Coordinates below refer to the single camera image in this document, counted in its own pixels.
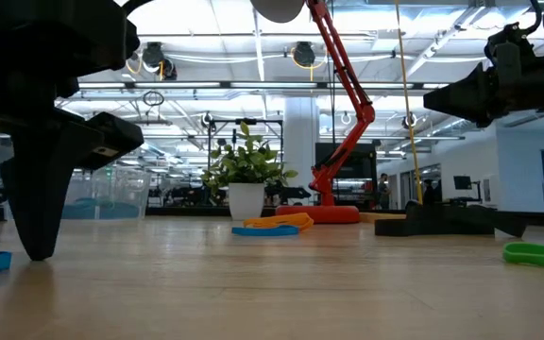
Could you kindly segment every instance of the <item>red base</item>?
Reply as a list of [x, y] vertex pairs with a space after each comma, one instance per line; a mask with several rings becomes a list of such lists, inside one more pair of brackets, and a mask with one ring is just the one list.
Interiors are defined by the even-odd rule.
[[276, 215], [307, 213], [315, 224], [358, 223], [360, 212], [346, 206], [279, 206]]

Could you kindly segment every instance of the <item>potted plant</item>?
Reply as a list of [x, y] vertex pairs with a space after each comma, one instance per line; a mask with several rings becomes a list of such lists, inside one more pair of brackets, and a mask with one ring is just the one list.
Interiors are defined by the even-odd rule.
[[219, 188], [229, 187], [230, 213], [235, 220], [260, 217], [265, 184], [280, 181], [288, 185], [287, 179], [298, 175], [295, 170], [284, 171], [284, 164], [276, 161], [278, 151], [270, 150], [263, 136], [249, 134], [245, 122], [241, 123], [241, 131], [236, 135], [245, 141], [245, 146], [234, 150], [231, 145], [224, 145], [223, 149], [212, 151], [210, 157], [215, 163], [201, 176], [213, 194]]

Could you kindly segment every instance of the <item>computer monitor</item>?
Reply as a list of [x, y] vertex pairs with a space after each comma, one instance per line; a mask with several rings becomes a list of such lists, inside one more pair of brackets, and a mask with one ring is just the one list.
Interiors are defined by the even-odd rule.
[[469, 177], [469, 176], [455, 176], [454, 177], [454, 189], [455, 190], [471, 190], [471, 177]]
[[[332, 143], [316, 143], [316, 162], [321, 162], [339, 146]], [[377, 153], [374, 144], [357, 144], [335, 176], [336, 179], [375, 179], [377, 177]]]

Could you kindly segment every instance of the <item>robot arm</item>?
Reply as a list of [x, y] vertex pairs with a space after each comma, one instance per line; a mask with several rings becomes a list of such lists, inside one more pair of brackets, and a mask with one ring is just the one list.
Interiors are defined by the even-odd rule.
[[465, 79], [425, 94], [425, 108], [467, 119], [479, 128], [511, 111], [544, 111], [544, 57], [537, 57], [526, 39], [542, 18], [538, 2], [531, 1], [536, 23], [528, 28], [510, 24], [489, 37], [484, 53], [493, 66], [484, 71], [480, 63]]
[[332, 179], [349, 157], [360, 137], [365, 133], [368, 125], [375, 120], [375, 111], [372, 102], [365, 90], [360, 86], [360, 82], [349, 62], [348, 53], [339, 38], [339, 33], [337, 33], [332, 24], [332, 18], [327, 5], [321, 0], [307, 0], [306, 4], [327, 45], [335, 66], [335, 71], [356, 110], [357, 123], [348, 137], [326, 161], [312, 167], [314, 181], [310, 183], [310, 188], [321, 194], [322, 205], [333, 205]]

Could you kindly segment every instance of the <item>white flower pot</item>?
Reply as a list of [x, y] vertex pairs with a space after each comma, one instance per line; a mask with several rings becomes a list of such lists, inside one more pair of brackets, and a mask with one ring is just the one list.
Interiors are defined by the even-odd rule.
[[233, 220], [243, 221], [262, 216], [264, 184], [231, 183], [229, 186], [230, 214]]

